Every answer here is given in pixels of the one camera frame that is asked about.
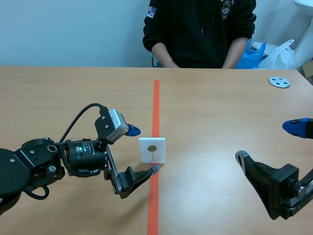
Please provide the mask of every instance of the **white square block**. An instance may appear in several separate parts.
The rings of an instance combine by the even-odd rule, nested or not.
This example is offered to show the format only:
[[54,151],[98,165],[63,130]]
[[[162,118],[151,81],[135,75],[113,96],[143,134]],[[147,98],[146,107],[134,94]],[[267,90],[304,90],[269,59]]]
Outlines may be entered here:
[[142,163],[165,163],[165,138],[139,138]]

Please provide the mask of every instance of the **metal disc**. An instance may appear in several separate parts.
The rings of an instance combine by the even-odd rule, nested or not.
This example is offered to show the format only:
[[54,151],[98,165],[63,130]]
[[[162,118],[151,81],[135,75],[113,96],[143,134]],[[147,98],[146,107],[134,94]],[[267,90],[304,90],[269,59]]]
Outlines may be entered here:
[[284,77],[270,77],[268,82],[275,87],[288,88],[290,87],[290,81]]

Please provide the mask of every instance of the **white wall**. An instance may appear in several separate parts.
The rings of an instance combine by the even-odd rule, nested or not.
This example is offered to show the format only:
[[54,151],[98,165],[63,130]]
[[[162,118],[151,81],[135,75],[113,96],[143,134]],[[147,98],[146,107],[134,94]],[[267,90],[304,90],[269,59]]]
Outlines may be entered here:
[[253,41],[281,45],[289,39],[295,42],[291,48],[299,44],[308,29],[311,17],[299,12],[293,0],[256,0],[257,15]]
[[[0,65],[150,67],[149,0],[0,0]],[[293,0],[257,0],[254,40],[296,46],[310,17]]]

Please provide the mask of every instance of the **black hoodie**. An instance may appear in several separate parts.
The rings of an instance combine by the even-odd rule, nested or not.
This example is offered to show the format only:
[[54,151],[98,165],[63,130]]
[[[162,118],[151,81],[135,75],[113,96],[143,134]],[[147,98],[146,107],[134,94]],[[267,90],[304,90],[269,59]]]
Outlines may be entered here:
[[256,0],[151,0],[143,44],[151,51],[164,43],[181,68],[221,68],[231,42],[252,37],[255,6]]

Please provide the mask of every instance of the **person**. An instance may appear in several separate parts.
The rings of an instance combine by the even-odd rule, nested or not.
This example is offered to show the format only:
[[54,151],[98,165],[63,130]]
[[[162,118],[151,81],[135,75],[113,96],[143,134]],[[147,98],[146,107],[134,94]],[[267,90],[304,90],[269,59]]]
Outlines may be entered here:
[[151,0],[143,44],[167,68],[234,69],[254,33],[256,0]]

